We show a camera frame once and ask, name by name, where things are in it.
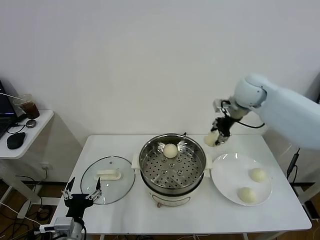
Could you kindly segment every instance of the laptop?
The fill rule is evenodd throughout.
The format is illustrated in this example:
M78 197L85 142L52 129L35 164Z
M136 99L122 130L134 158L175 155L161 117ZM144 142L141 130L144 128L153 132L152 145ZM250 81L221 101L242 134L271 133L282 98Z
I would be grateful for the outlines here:
M0 93L7 94L1 81ZM9 100L9 97L0 94L0 138L6 133L8 127L17 121L18 116Z

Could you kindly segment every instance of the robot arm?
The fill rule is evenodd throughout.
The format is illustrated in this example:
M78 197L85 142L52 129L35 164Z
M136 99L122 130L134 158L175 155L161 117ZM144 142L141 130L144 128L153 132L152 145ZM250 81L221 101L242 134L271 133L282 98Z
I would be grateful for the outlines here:
M57 234L56 239L81 240L81 231L84 229L84 240L86 239L87 230L83 216L86 208L91 207L96 200L102 195L100 178L97 181L95 191L88 193L73 193L71 194L75 178L73 178L62 191L64 197L64 204L68 208L65 217L57 217L54 224L40 225L37 231L33 234L44 234L52 232Z
M320 150L320 105L263 76L252 74L243 78L233 96L228 100L216 99L213 106L216 112L224 113L212 124L211 132L218 133L216 146L228 140L233 124L252 111L297 146Z

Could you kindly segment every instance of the floor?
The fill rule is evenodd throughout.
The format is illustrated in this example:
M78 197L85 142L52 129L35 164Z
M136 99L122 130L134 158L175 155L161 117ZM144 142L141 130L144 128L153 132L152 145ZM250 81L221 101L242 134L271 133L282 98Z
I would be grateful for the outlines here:
M0 181L0 197L3 195L5 190L7 189L7 185ZM54 197L58 198L61 196L61 190L63 189L63 186L43 186L42 189L39 192L39 195L41 197ZM26 198L21 195L19 192L13 190L11 191L9 197L6 200L6 204L9 205L11 208L16 210L17 212L23 205L23 203L26 201ZM315 205L315 208L320 213L320 194L316 195L312 198L312 202ZM51 217L54 214L54 211L56 210L56 207L52 207L52 213L50 215L50 218L47 220L38 220L36 219L37 215L36 212L39 210L39 205L33 205L31 206L30 210L28 211L28 216L31 219L35 219L36 221L40 222L41 224L47 224L50 222ZM39 217L43 218L46 217L49 213L48 209L43 209L41 211L41 214L38 214ZM12 212L7 207L1 206L0 207L0 240L11 240L14 238L14 240L24 239L24 237L19 237L19 235L26 232L28 229L33 228L33 223L27 219L19 219L14 220L16 217L16 214ZM285 234L279 236L277 240L320 240L320 229L318 229L316 232L315 230L319 227L319 224L316 221L312 221L312 229L306 230L306 231L293 231L293 232L286 232ZM249 240L254 240L256 236L258 236L259 233L251 233L248 234ZM94 235L92 236L93 240L99 240L100 236ZM183 238L185 240L193 240L192 236L188 235L153 235L153 240L178 240L180 238ZM150 238L147 237L141 237L140 240L147 240ZM216 235L209 235L209 236L199 236L199 240L242 240L243 236L242 234L216 234ZM108 235L105 236L104 240L137 240L136 235Z

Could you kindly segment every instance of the stainless steel pot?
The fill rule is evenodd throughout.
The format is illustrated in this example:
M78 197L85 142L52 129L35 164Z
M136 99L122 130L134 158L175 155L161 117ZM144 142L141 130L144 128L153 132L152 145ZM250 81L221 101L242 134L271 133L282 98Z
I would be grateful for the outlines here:
M178 155L167 158L166 144L177 146ZM185 135L168 133L149 140L139 155L141 177L156 193L182 196L198 187L204 176L206 155L201 146Z

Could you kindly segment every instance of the wall outlet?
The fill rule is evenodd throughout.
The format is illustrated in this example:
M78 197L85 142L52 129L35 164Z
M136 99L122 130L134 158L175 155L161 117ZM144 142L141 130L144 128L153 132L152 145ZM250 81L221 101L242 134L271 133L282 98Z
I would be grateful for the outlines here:
M43 170L53 169L52 165L48 162L40 162L40 166Z

